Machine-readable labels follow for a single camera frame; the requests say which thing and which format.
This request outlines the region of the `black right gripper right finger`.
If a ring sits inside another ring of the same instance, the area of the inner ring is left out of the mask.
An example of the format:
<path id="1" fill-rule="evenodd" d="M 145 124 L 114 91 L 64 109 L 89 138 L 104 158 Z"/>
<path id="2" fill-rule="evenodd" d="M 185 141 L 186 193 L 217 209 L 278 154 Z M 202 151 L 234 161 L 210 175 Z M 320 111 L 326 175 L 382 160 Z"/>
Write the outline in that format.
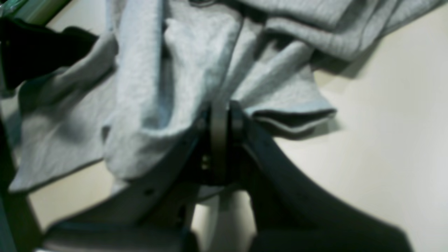
<path id="1" fill-rule="evenodd" d="M 246 190 L 251 252 L 411 252 L 399 228 L 346 204 L 299 170 L 270 134 L 229 105 L 232 177 Z"/>

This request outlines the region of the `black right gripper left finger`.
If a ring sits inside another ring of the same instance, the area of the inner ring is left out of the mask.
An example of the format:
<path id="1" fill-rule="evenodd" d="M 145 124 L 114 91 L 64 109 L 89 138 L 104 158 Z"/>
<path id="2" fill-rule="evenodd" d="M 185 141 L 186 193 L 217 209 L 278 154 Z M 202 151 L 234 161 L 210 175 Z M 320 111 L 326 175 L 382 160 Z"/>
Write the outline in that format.
<path id="1" fill-rule="evenodd" d="M 169 153 L 141 178 L 87 210 L 53 224 L 51 252 L 198 252 L 189 228 L 200 190 L 210 109 L 202 110 Z"/>

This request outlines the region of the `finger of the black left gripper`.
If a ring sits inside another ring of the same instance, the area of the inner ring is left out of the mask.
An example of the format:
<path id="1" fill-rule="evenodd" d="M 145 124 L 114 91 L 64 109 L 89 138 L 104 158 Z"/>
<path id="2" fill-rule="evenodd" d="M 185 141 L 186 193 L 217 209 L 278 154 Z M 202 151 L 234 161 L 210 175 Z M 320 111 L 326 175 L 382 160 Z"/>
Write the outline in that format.
<path id="1" fill-rule="evenodd" d="M 1 18 L 1 86 L 16 89 L 23 81 L 70 67 L 85 57 L 97 39 L 78 27 L 62 32 L 21 19 Z"/>

